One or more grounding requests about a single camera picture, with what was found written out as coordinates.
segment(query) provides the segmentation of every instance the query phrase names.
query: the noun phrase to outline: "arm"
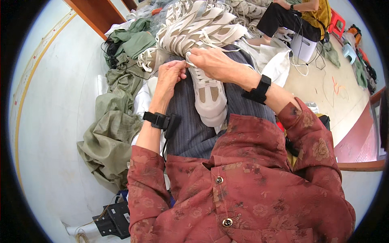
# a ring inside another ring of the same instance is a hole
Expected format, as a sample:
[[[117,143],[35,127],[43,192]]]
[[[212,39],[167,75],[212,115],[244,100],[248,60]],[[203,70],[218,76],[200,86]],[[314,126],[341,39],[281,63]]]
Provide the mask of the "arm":
[[[284,9],[290,10],[290,5],[284,0],[274,0],[274,3],[278,3]],[[293,9],[300,12],[317,11],[319,9],[319,0],[310,0],[309,2],[294,4]]]
[[[160,66],[150,112],[166,112],[175,84],[186,78],[185,67],[184,61],[172,61]],[[159,155],[160,136],[161,130],[145,121],[137,143],[132,148],[127,187],[130,233],[134,242],[158,240],[154,232],[160,228],[158,224],[163,224],[158,222],[158,216],[168,210],[170,205],[163,175],[164,161]]]
[[[171,61],[159,67],[159,78],[154,96],[150,103],[149,112],[165,114],[170,99],[174,94],[174,86],[182,79],[186,79],[185,61]],[[153,128],[151,122],[144,121],[136,145],[159,154],[161,130]]]
[[[239,85],[246,91],[255,89],[261,80],[262,76],[259,73],[230,59],[221,50],[193,48],[191,53],[192,55],[189,56],[191,62],[203,69],[205,75],[212,79]],[[300,109],[294,95],[274,83],[267,90],[266,97],[265,104],[276,114],[289,102]]]
[[[205,71],[206,76],[239,85],[246,91],[255,89],[261,75],[253,69],[237,63],[218,49],[191,50],[189,59]],[[332,134],[312,111],[298,98],[272,83],[266,92],[265,104],[279,117],[287,129],[288,137],[300,150],[293,171],[305,170],[303,177],[310,182],[332,190],[344,197],[341,190],[341,174],[333,153]],[[324,183],[329,177],[331,184]]]

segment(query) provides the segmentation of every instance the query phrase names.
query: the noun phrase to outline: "red floral shirt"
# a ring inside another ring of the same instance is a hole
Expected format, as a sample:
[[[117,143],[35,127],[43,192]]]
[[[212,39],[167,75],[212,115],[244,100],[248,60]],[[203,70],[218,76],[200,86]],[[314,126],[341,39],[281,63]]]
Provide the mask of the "red floral shirt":
[[[231,114],[210,159],[163,158],[133,146],[128,171],[131,242],[346,242],[355,211],[345,200],[332,134],[298,98],[278,115],[300,151],[292,168],[273,123]]]

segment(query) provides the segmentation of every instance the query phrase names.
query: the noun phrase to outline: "person in yellow shirt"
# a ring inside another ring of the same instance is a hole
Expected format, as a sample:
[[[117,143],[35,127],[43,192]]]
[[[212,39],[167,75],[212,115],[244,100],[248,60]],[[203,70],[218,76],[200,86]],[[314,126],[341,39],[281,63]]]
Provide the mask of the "person in yellow shirt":
[[[330,21],[331,7],[328,0],[303,0],[302,3],[292,5],[284,0],[274,0],[257,25],[264,36],[247,41],[252,45],[270,45],[277,29],[285,27],[318,42],[324,38]]]

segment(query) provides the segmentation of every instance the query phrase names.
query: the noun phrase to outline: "red plastic stool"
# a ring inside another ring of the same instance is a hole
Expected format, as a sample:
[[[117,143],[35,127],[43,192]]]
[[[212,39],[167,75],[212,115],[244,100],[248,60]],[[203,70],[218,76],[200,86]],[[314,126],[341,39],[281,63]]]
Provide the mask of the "red plastic stool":
[[[335,11],[331,8],[331,14],[332,14],[332,17],[331,17],[331,22],[329,23],[329,28],[328,28],[328,31],[330,33],[335,33],[340,37],[342,37],[343,35],[343,32],[344,32],[344,27],[346,26],[346,21],[344,21],[344,19]],[[342,30],[340,30],[336,24],[338,23],[338,21],[340,21],[343,26],[342,26]]]

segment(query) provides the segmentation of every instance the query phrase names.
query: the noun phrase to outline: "yellow stripe on wall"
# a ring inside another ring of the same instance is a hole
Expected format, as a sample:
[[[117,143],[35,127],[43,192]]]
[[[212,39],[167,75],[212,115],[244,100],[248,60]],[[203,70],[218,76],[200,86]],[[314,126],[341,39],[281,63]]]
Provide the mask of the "yellow stripe on wall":
[[[24,99],[26,97],[26,93],[27,93],[27,90],[28,90],[28,87],[30,85],[30,82],[31,82],[31,79],[32,79],[32,76],[34,75],[35,73],[35,70],[36,68],[38,67],[38,64],[40,63],[40,60],[42,59],[43,55],[46,53],[47,49],[50,47],[51,43],[54,41],[54,39],[57,37],[57,35],[63,30],[63,28],[65,28],[65,26],[76,16],[77,14],[74,14],[72,17],[70,17],[64,24],[61,28],[59,28],[56,33],[54,34],[54,36],[51,38],[51,40],[48,42],[47,46],[43,49],[41,55],[38,57],[36,63],[34,64],[34,67],[32,68],[32,71],[31,71],[31,74],[30,76],[28,77],[28,80],[26,82],[26,86],[23,90],[23,94],[22,94],[22,97],[20,99],[20,103],[19,103],[19,110],[18,110],[18,116],[16,118],[16,132],[15,132],[15,167],[16,167],[16,174],[18,176],[18,180],[19,180],[19,184],[22,188],[22,191],[24,193],[24,190],[23,190],[23,184],[22,184],[22,178],[20,176],[20,168],[19,168],[19,151],[18,151],[18,147],[19,147],[19,125],[20,125],[20,117],[21,117],[21,114],[22,114],[22,108],[23,108],[23,103],[24,103]]]

